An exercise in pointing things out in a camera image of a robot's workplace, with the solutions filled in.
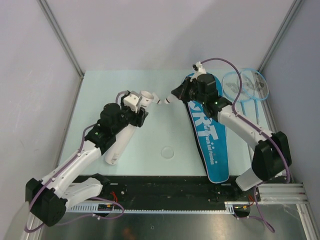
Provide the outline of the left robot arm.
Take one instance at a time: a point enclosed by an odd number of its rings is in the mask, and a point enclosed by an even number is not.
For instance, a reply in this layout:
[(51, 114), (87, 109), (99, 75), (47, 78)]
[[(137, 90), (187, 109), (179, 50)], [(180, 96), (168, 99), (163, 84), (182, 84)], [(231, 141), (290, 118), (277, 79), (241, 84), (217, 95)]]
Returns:
[(109, 165), (117, 163), (136, 129), (144, 124), (147, 108), (154, 100), (148, 91), (122, 91), (115, 102), (106, 104), (97, 122), (83, 130), (80, 146), (72, 156), (42, 179), (32, 178), (26, 183), (29, 211), (43, 225), (52, 227), (73, 206), (95, 197), (107, 199), (110, 182), (98, 173), (82, 183), (72, 183), (101, 156)]

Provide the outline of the blue racket bag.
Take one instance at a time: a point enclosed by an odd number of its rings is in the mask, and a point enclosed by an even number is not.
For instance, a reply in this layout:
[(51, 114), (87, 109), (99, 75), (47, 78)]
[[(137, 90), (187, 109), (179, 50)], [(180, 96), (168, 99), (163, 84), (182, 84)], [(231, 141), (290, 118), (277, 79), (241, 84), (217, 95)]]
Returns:
[(185, 108), (208, 180), (214, 184), (226, 182), (230, 176), (226, 127), (207, 118), (196, 101), (187, 102)]

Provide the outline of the clear tube lid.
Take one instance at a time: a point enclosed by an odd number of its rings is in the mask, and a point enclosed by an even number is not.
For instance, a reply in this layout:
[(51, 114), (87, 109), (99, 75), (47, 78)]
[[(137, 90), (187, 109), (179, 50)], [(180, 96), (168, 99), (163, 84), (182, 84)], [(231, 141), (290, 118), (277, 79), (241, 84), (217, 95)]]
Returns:
[(165, 146), (161, 150), (161, 156), (165, 159), (172, 159), (175, 155), (174, 149), (171, 146)]

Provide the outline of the white shuttlecock tube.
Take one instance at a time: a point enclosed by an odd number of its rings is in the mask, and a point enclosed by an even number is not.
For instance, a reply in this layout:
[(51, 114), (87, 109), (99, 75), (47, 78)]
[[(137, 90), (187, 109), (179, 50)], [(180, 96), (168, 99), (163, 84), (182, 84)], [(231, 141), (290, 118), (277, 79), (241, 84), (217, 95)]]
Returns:
[[(146, 110), (153, 101), (153, 95), (145, 90), (141, 90), (139, 94), (142, 100), (138, 106)], [(105, 153), (104, 159), (108, 164), (115, 165), (118, 162), (136, 129), (136, 126), (128, 125), (116, 135), (116, 142)]]

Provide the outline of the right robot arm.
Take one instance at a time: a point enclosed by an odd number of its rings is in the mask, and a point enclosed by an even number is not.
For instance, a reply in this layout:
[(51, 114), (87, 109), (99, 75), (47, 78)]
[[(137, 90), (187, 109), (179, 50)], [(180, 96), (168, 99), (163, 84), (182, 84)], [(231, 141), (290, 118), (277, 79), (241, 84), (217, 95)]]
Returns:
[(202, 105), (207, 118), (220, 123), (244, 140), (254, 151), (251, 167), (239, 175), (230, 188), (231, 196), (242, 201), (249, 189), (269, 181), (282, 171), (290, 173), (292, 163), (287, 136), (254, 124), (235, 106), (218, 93), (216, 79), (210, 73), (187, 76), (170, 92), (175, 98), (188, 103), (195, 101)]

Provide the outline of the white plastic shuttlecock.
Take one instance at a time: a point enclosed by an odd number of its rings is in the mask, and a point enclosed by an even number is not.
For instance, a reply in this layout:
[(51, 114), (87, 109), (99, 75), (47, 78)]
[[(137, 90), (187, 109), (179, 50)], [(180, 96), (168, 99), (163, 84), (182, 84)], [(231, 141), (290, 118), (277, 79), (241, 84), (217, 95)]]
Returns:
[(175, 102), (176, 100), (177, 100), (177, 98), (176, 98), (173, 94), (170, 94), (168, 97), (166, 97), (166, 98), (164, 99), (164, 103), (165, 103), (166, 105), (168, 105), (168, 104), (170, 104), (170, 103)]
[(160, 105), (162, 103), (161, 99), (157, 96), (155, 92), (152, 93), (152, 96), (153, 96), (153, 100), (152, 100), (153, 103), (157, 105)]

